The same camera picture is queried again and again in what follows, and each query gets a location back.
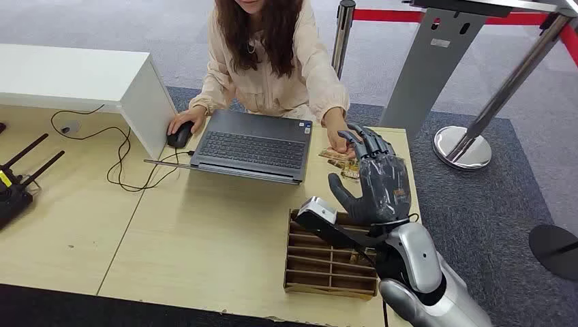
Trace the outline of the person's left hand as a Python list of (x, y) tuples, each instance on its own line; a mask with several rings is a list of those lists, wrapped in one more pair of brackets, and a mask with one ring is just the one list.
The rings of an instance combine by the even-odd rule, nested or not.
[(337, 153), (353, 158), (356, 156), (354, 150), (350, 148), (347, 141), (338, 134), (339, 131), (347, 130), (344, 113), (344, 110), (340, 107), (331, 108), (324, 114), (321, 123), (322, 126), (326, 128), (329, 146)]

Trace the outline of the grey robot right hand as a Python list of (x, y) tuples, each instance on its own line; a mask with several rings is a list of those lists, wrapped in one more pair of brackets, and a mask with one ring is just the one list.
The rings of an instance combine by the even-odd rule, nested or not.
[(337, 174), (328, 175), (329, 187), (349, 217), (361, 225), (392, 225), (410, 216), (411, 190), (404, 160), (374, 130), (348, 123), (338, 135), (351, 145), (359, 164), (362, 196), (354, 197)]

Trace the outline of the person's right hand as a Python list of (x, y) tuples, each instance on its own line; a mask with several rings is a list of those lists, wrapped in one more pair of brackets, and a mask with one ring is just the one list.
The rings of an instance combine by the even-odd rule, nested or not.
[(192, 108), (178, 113), (168, 125), (167, 135), (177, 133), (180, 126), (187, 122), (192, 122), (193, 126), (190, 131), (192, 134), (197, 134), (199, 129), (206, 121), (208, 109), (201, 105), (195, 105)]

